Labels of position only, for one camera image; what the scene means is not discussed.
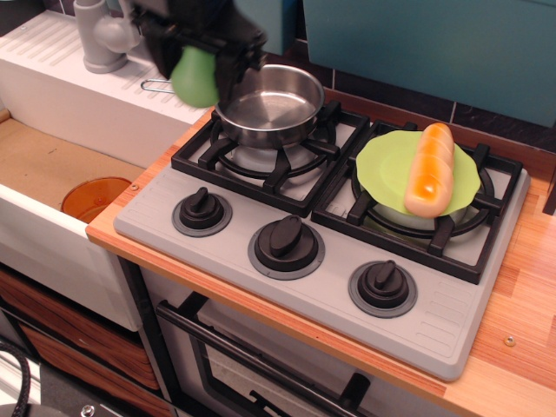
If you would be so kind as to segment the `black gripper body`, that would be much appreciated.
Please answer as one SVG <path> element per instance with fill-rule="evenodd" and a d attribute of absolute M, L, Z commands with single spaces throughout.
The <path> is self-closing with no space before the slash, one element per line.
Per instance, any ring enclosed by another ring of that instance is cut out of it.
<path fill-rule="evenodd" d="M 233 1 L 132 1 L 131 16 L 145 38 L 149 26 L 179 26 L 184 47 L 215 56 L 224 49 L 258 50 L 265 61 L 263 29 L 245 17 Z"/>

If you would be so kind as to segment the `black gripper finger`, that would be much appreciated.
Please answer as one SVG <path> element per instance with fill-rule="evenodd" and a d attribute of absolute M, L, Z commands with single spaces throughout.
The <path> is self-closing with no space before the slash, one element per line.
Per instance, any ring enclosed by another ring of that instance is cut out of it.
<path fill-rule="evenodd" d="M 215 60 L 215 81 L 219 101 L 226 102 L 232 96 L 236 84 L 240 83 L 249 69 L 261 68 L 261 54 L 258 50 L 224 49 Z"/>
<path fill-rule="evenodd" d="M 176 25 L 149 26 L 145 30 L 145 40 L 158 71 L 166 79 L 170 79 L 182 59 L 182 29 Z"/>

